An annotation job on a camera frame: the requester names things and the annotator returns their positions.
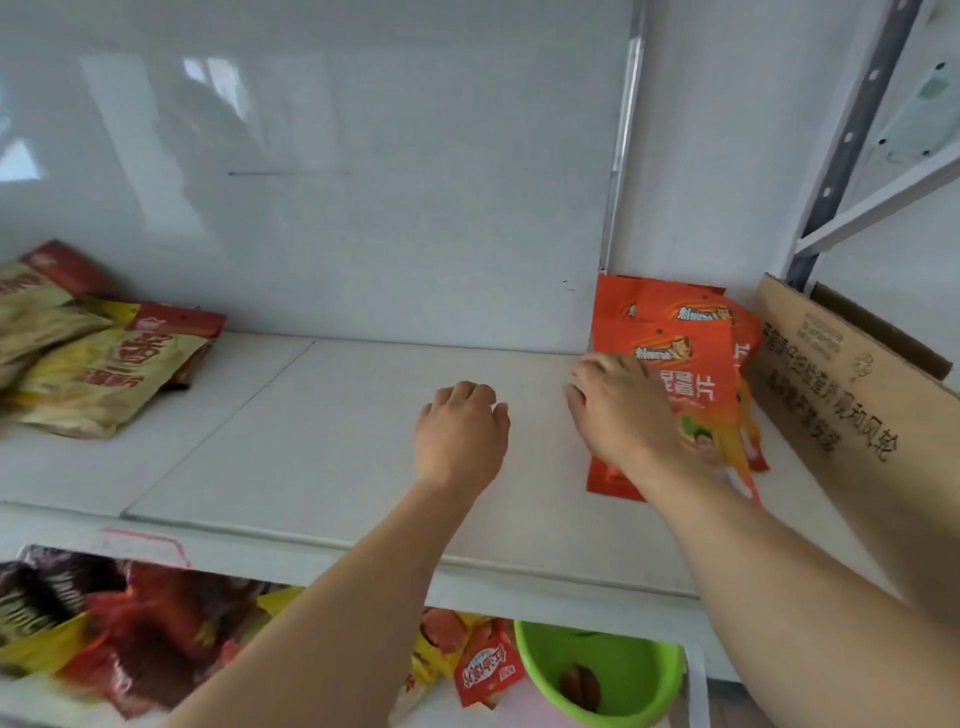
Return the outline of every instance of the hand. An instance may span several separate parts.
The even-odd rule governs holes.
[[[417,420],[414,452],[420,481],[476,498],[500,472],[510,417],[486,384],[461,381],[438,389]]]
[[[697,462],[684,447],[655,371],[633,356],[598,352],[584,356],[570,372],[580,387],[566,385],[566,403],[580,436],[594,455],[641,490],[665,471]]]

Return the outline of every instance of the person's left hand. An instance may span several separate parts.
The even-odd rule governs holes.
[[[500,472],[510,417],[486,384],[438,389],[420,411],[414,455],[418,481],[477,498]]]

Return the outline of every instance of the forearm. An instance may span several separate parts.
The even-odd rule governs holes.
[[[665,485],[651,500],[733,665],[778,726],[955,723],[955,634],[731,489],[696,473]]]
[[[418,483],[168,728],[381,728],[409,669],[433,571],[470,505],[454,489]]]

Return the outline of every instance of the green bowl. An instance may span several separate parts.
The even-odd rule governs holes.
[[[676,644],[601,632],[514,622],[523,666],[543,696],[561,711],[596,728],[646,728],[670,710],[686,664]],[[600,708],[585,711],[560,693],[571,665],[588,667],[600,683]]]

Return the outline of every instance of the cardboard box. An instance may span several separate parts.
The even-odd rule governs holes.
[[[960,399],[769,276],[754,311],[757,403],[904,598],[960,624]]]

